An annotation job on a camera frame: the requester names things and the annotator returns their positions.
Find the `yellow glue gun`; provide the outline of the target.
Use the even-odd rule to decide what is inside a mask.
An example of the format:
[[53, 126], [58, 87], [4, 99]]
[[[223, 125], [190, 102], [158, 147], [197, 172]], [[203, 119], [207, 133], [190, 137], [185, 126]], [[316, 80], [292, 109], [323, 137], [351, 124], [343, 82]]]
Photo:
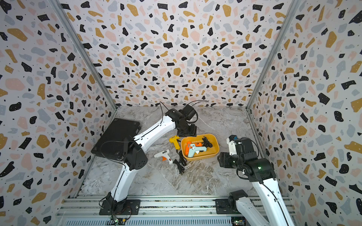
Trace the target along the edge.
[[172, 143], [176, 149], [177, 154], [179, 155], [179, 162], [181, 163], [182, 166], [186, 166], [187, 165], [187, 160], [185, 159], [185, 157], [183, 156], [182, 150], [181, 150], [181, 146], [179, 144], [180, 142], [180, 137], [175, 135], [173, 137], [171, 137], [169, 139], [169, 142]]

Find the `mint green glue gun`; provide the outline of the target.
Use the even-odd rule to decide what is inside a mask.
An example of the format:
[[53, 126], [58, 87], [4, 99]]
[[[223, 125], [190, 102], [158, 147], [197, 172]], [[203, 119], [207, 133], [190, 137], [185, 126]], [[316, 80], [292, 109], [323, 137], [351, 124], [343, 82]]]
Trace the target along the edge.
[[206, 147], [203, 147], [203, 146], [197, 147], [195, 144], [190, 144], [189, 151], [187, 153], [187, 157], [192, 158], [196, 153], [205, 152], [206, 150], [207, 150]]

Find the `orange glue gun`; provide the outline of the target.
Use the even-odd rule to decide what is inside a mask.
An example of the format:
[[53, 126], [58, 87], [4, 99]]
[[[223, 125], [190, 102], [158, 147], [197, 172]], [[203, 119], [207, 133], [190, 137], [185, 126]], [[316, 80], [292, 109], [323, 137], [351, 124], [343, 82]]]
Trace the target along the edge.
[[213, 144], [208, 140], [208, 138], [206, 136], [203, 136], [202, 141], [200, 141], [200, 142], [191, 142], [191, 141], [187, 142], [187, 145], [186, 145], [186, 148], [185, 148], [185, 155], [186, 156], [187, 156], [187, 153], [189, 151], [189, 145], [190, 144], [195, 144], [197, 147], [203, 146], [203, 147], [206, 147], [207, 149], [213, 147]]

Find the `yellow storage box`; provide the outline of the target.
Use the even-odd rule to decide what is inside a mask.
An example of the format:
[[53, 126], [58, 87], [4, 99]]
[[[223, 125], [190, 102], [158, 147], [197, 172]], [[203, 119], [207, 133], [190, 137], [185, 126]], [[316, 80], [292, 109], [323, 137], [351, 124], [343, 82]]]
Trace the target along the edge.
[[215, 157], [220, 147], [212, 134], [202, 134], [196, 137], [185, 137], [181, 141], [181, 153], [187, 161], [196, 161]]

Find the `white glue gun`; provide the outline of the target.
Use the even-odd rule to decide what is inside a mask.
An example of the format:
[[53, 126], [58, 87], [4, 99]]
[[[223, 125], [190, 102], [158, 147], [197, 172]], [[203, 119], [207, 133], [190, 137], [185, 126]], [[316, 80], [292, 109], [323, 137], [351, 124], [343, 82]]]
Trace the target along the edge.
[[169, 156], [170, 150], [167, 149], [166, 151], [161, 151], [159, 153], [156, 153], [154, 155], [154, 158], [162, 158], [162, 161], [167, 161], [169, 165], [175, 164], [177, 166], [177, 169], [179, 171], [179, 174], [183, 175], [185, 172], [185, 168], [181, 165], [181, 163], [177, 160], [173, 160]]

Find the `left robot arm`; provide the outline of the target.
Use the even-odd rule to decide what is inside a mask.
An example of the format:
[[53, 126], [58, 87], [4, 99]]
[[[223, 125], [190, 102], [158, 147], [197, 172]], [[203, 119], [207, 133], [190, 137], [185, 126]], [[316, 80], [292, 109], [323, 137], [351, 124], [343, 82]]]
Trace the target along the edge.
[[143, 133], [130, 136], [127, 129], [136, 128], [129, 125], [122, 128], [123, 137], [120, 141], [107, 140], [96, 145], [91, 151], [94, 155], [108, 160], [121, 163], [122, 171], [116, 181], [114, 188], [108, 192], [105, 203], [111, 210], [120, 212], [127, 200], [128, 192], [137, 172], [148, 162], [146, 152], [148, 149], [166, 133], [177, 130], [179, 137], [194, 137], [197, 134], [197, 111], [189, 104], [181, 110], [169, 109], [162, 118]]

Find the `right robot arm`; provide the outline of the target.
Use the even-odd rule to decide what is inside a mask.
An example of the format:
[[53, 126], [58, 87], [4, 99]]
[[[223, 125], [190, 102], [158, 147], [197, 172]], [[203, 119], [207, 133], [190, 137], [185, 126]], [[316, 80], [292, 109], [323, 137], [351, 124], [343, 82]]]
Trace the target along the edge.
[[271, 162], [259, 158], [253, 147], [254, 142], [247, 137], [231, 135], [226, 142], [229, 151], [217, 157], [220, 167], [235, 169], [243, 174], [241, 179], [251, 182], [266, 215], [260, 213], [244, 190], [231, 192], [227, 204], [217, 200], [217, 209], [240, 213], [250, 226], [293, 226], [295, 223], [281, 195]]

